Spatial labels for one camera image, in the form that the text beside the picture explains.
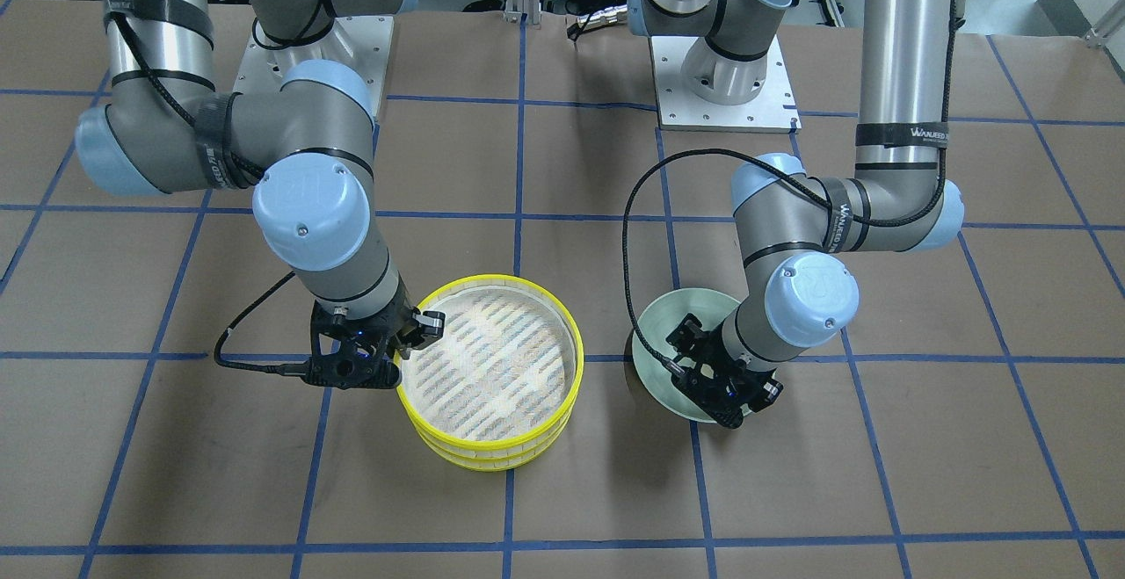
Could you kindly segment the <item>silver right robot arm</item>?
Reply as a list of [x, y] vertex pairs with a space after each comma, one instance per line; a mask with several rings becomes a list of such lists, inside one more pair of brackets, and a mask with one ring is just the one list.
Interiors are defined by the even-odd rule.
[[395, 388], [399, 358], [442, 338], [446, 318], [410, 301], [374, 216], [381, 99], [349, 18], [388, 18], [417, 0], [250, 0], [276, 87], [214, 87], [207, 0], [102, 0], [109, 105], [82, 114], [86, 174], [118, 196], [252, 191], [266, 245], [313, 295], [310, 355], [298, 364], [214, 362], [315, 387]]

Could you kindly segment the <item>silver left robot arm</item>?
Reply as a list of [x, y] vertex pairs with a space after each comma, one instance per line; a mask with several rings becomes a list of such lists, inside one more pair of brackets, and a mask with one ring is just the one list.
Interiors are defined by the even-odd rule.
[[[793, 0], [628, 0], [631, 31], [692, 36], [691, 90], [742, 105], [765, 83], [770, 44]], [[943, 247], [964, 205], [946, 175], [955, 0], [865, 0], [850, 178], [800, 159], [740, 156], [731, 205], [747, 298], [680, 290], [631, 314], [632, 362], [667, 408], [735, 429], [775, 402], [777, 367], [832, 340], [860, 310], [839, 252]]]

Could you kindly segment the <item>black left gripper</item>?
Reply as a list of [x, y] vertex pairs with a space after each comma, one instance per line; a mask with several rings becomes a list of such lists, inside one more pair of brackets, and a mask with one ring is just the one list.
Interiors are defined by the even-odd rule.
[[684, 316], [665, 340], [676, 352], [664, 360], [670, 385], [724, 428], [742, 426], [776, 402], [784, 388], [773, 371], [752, 371], [746, 359], [728, 355], [721, 331], [704, 331], [695, 315]]

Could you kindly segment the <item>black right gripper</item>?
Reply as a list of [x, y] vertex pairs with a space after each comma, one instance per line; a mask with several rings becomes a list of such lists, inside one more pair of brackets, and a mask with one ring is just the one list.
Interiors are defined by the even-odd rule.
[[418, 311], [392, 302], [376, 315], [348, 319], [314, 304], [310, 315], [312, 355], [306, 383], [334, 388], [395, 388], [402, 382], [394, 356], [406, 349], [426, 349], [446, 335], [446, 313]]

